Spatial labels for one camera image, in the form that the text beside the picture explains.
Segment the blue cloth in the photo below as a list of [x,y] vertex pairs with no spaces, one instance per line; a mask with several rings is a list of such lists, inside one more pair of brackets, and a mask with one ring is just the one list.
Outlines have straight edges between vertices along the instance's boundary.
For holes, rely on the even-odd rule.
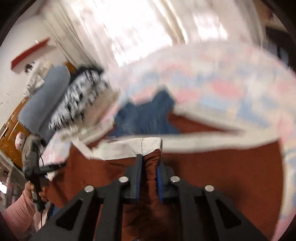
[[110,136],[121,137],[132,134],[179,134],[167,120],[166,114],[172,110],[174,100],[163,90],[151,102],[135,106],[127,103],[115,117],[116,128]]

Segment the human hand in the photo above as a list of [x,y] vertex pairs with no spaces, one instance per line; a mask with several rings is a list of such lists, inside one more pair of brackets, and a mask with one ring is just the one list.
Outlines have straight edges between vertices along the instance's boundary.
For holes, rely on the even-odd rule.
[[[28,198],[32,199],[32,192],[34,191],[34,185],[30,182],[26,182],[25,184],[25,194]],[[48,199],[46,198],[45,196],[45,189],[44,187],[42,188],[42,191],[39,192],[39,195],[41,197],[41,200],[44,201],[44,202],[47,202]]]

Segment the silver screw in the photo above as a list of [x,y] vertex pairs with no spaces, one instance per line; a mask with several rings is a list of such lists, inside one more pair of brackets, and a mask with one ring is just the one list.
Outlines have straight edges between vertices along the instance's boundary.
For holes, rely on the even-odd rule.
[[94,190],[94,187],[91,186],[91,185],[88,185],[88,186],[86,186],[86,187],[84,188],[84,190],[85,190],[86,192],[92,192],[92,191]]
[[172,182],[174,182],[174,183],[177,183],[178,181],[180,181],[180,178],[179,178],[178,176],[172,176],[172,177],[170,178],[170,180],[171,180]]
[[215,190],[215,188],[214,188],[212,185],[206,185],[206,186],[205,186],[205,190],[206,190],[207,192],[212,192],[212,191]]
[[119,178],[119,181],[120,181],[121,183],[126,183],[126,182],[128,181],[128,177],[126,177],[126,176],[122,176],[122,177]]

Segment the white curtain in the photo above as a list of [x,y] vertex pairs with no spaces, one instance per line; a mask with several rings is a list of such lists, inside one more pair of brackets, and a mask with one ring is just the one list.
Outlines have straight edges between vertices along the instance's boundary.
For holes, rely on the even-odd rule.
[[62,1],[48,1],[42,9],[44,23],[51,38],[75,66],[96,64],[96,60],[86,50],[70,18],[71,8],[65,8]]
[[[261,45],[264,38],[252,0],[58,2],[66,9],[63,13],[67,13],[71,33],[76,33],[81,46],[106,69],[130,64],[178,44],[232,40]],[[53,29],[57,25],[56,13],[47,16],[52,16],[47,17],[47,22]]]

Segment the red object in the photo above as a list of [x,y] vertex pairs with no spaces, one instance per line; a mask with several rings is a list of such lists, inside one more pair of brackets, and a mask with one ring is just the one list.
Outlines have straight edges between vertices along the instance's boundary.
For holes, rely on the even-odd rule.
[[22,52],[18,57],[16,57],[13,61],[11,61],[11,69],[16,67],[22,60],[24,60],[30,54],[34,53],[35,51],[37,51],[38,49],[40,49],[42,47],[45,47],[49,40],[50,40],[50,38],[47,38],[47,39],[43,40],[42,42],[40,42],[39,44],[35,44],[31,48]]

